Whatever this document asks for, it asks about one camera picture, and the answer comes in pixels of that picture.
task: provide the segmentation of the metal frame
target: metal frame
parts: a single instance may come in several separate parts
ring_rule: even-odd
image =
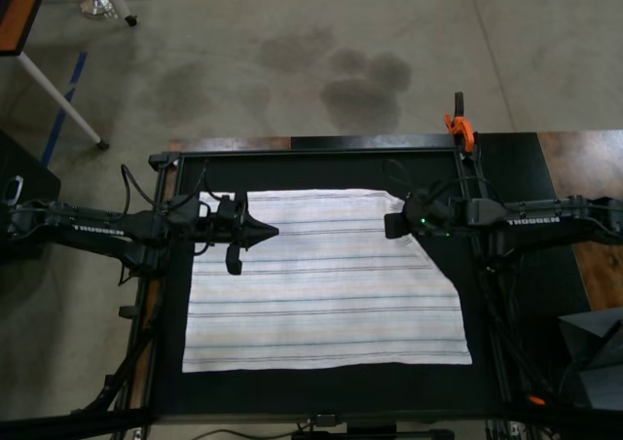
[[[344,138],[335,139],[338,145],[344,142],[344,148],[337,149],[317,149],[314,147],[306,149],[304,146],[293,147],[291,150],[284,151],[249,151],[249,152],[209,152],[209,153],[163,153],[152,157],[150,164],[159,172],[157,189],[155,198],[161,200],[165,189],[166,169],[173,163],[176,163],[177,174],[175,179],[175,193],[179,193],[181,188],[184,164],[186,160],[204,158],[206,156],[212,158],[218,157],[262,157],[262,156],[305,156],[305,155],[322,155],[322,154],[353,154],[353,153],[379,153],[381,151],[402,152],[402,153],[439,153],[454,152],[458,175],[463,177],[467,169],[473,170],[476,175],[482,176],[482,170],[478,163],[478,153],[474,158],[466,158],[460,151],[455,141],[448,135],[427,135],[423,137],[392,137],[383,140],[372,140],[366,138]],[[371,143],[382,145],[374,148]],[[470,190],[466,181],[460,183],[461,191],[464,196],[469,198]],[[484,183],[479,182],[478,195],[487,197],[488,191]],[[478,256],[482,251],[482,244],[478,239],[473,240],[472,247],[474,253]],[[165,283],[161,286],[160,295],[162,296]],[[136,303],[134,306],[132,325],[130,330],[130,338],[128,342],[128,356],[120,366],[118,373],[123,372],[125,384],[121,387],[121,391],[117,396],[115,410],[108,412],[105,409],[105,402],[98,402],[97,399],[103,396],[106,401],[112,401],[110,393],[102,390],[100,396],[91,403],[90,407],[95,411],[78,411],[68,416],[60,416],[55,418],[42,418],[33,420],[23,420],[14,422],[0,422],[0,437],[11,440],[29,440],[34,438],[58,438],[58,439],[79,439],[88,438],[94,435],[104,433],[115,433],[113,438],[121,439],[125,431],[131,428],[141,427],[143,432],[147,432],[147,427],[157,422],[149,410],[149,407],[142,409],[130,409],[129,401],[131,398],[131,384],[133,371],[128,370],[128,366],[132,367],[137,359],[136,353],[140,354],[145,346],[145,340],[151,340],[151,335],[145,336],[145,332],[141,329],[145,314],[147,282],[139,283]],[[514,400],[509,386],[509,378],[507,373],[507,363],[502,352],[501,343],[495,333],[492,332],[491,343],[494,353],[495,368],[497,374],[498,385],[502,401],[506,403],[507,409],[502,413],[495,413],[496,417],[503,417],[506,420],[525,422],[535,425],[551,425],[559,428],[561,431],[570,430],[577,433],[591,433],[594,437],[599,435],[621,436],[623,430],[623,413],[606,410],[578,409],[578,408],[549,408],[549,407],[531,407],[526,401],[518,402]],[[153,366],[155,360],[156,345],[152,344],[150,354],[150,370],[148,373],[148,383],[146,385],[147,393],[144,399],[149,399],[149,389],[151,386],[151,378],[153,377]],[[392,413],[374,413],[374,414],[357,414],[348,413],[336,418],[336,422],[369,422],[369,421],[386,421],[390,419],[392,422],[397,421],[436,421],[441,418],[445,419],[478,419],[482,413],[468,413],[466,415],[450,415],[445,416],[443,412],[392,412]],[[300,422],[305,419],[306,415],[298,416],[250,416],[242,420],[237,416],[207,416],[202,417],[206,421],[218,422]]]

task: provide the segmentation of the black mat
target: black mat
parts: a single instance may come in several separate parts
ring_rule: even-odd
[[[485,173],[499,186],[505,200],[553,197],[534,135],[487,135],[483,138]],[[317,139],[307,142],[318,143]],[[345,147],[343,138],[339,142]],[[305,148],[306,140],[293,140],[293,147],[295,143]],[[210,182],[215,191],[368,188],[388,190],[403,197],[405,192],[382,174],[383,159],[388,156],[401,161],[413,172],[417,186],[457,177],[451,153],[307,154],[261,158],[233,154],[212,158]],[[525,159],[533,160],[531,168],[520,171],[519,166],[525,165]],[[185,160],[182,192],[192,190],[201,169],[201,158]],[[512,178],[500,178],[503,172],[512,172]],[[163,332],[156,353],[151,391],[154,413],[163,417],[193,414],[243,417],[248,414],[438,411],[441,419],[465,415],[491,417],[498,413],[501,404],[469,243],[459,238],[430,238],[422,240],[421,244],[457,287],[473,365],[375,364],[323,370],[182,374],[192,256],[190,248],[177,249],[171,257],[167,276]],[[569,293],[575,288],[577,292],[576,288],[581,288],[582,283],[570,250],[554,251],[550,258],[547,264],[550,275],[558,275],[561,270],[574,274],[572,279],[566,277],[566,291]],[[556,296],[549,300],[559,303]]]

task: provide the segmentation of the orange clamp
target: orange clamp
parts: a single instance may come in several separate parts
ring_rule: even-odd
[[[452,119],[450,114],[444,116],[446,127],[452,135],[462,135],[465,140],[465,153],[474,151],[474,130],[471,124],[463,117],[463,94],[455,94],[455,117]]]

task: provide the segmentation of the cloth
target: cloth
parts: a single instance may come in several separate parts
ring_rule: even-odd
[[[248,196],[279,235],[240,253],[240,276],[227,273],[225,244],[195,258],[183,372],[471,363],[452,283],[413,237],[385,238],[384,215],[403,201],[370,190]]]

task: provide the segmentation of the concrete floor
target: concrete floor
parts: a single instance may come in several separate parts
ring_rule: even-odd
[[[621,0],[128,0],[134,29],[82,18],[79,1],[45,0],[26,45],[62,91],[88,52],[74,105],[111,149],[65,123],[51,170],[75,204],[121,208],[120,163],[149,191],[147,158],[173,139],[444,132],[456,91],[481,132],[621,128]],[[56,113],[0,59],[2,130],[40,158]],[[135,283],[118,273],[59,246],[0,270],[0,419],[94,397],[126,350],[116,314]],[[456,427],[484,438],[481,422]]]

